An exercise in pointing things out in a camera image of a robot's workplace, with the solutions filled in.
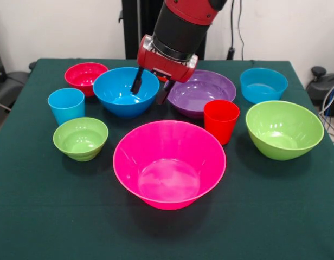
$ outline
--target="plastic bowl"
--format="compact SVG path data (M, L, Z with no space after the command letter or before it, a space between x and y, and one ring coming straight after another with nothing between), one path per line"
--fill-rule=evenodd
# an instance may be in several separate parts
M265 68L244 71L240 76L240 81L244 98L254 104L279 100L288 85L283 74Z
M181 121L156 121L129 132L114 152L121 184L161 210L188 206L224 175L225 152L206 130Z
M175 83L168 100L181 114L201 119L206 103L215 99L233 101L236 94L236 87L228 78L198 69L186 83Z
M101 151L108 138L108 128L96 118L76 118L59 126L54 145L76 161L89 161Z
M93 96L93 83L108 68L95 62L79 63L70 67L65 73L65 80L73 88L83 91L85 96Z
M121 118L134 118L143 113L154 101L160 82L151 72L144 70L142 85L137 95L131 87L138 68L118 68L103 73L95 81L93 90L102 105Z
M299 157L324 136L323 124L314 113L286 101L266 101L251 107L246 123L255 146L274 160Z

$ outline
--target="purple bowl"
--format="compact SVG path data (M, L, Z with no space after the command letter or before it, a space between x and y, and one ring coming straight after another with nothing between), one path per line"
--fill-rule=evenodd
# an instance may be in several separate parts
M233 101L236 94L236 87L228 78L198 69L187 82L175 83L168 100L183 115L201 119L206 103L214 99Z

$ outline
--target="light blue bowl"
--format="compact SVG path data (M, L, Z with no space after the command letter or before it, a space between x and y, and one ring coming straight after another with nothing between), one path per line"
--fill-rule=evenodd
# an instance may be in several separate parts
M142 85L137 95L131 87L138 68L117 68L100 75L93 91L102 105L121 118L134 118L143 113L154 101L159 90L159 80L151 72L144 70Z
M283 74L265 68L244 71L240 76L240 81L244 98L254 104L279 100L288 85Z

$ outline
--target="green bowl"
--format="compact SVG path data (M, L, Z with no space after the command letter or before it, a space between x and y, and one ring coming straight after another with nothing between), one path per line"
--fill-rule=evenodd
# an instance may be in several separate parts
M313 149L324 137L319 118L308 109L286 101L266 101L246 116L249 135L265 156L290 160Z
M59 126L54 145L76 161L90 161L101 151L108 138L108 128L96 118L76 118Z

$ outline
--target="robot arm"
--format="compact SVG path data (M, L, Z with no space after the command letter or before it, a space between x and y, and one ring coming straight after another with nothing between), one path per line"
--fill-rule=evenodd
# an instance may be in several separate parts
M165 0L152 36L145 35L137 55L139 70L131 91L137 94L147 69L169 82L162 103L176 81L186 82L196 69L195 52L226 0Z

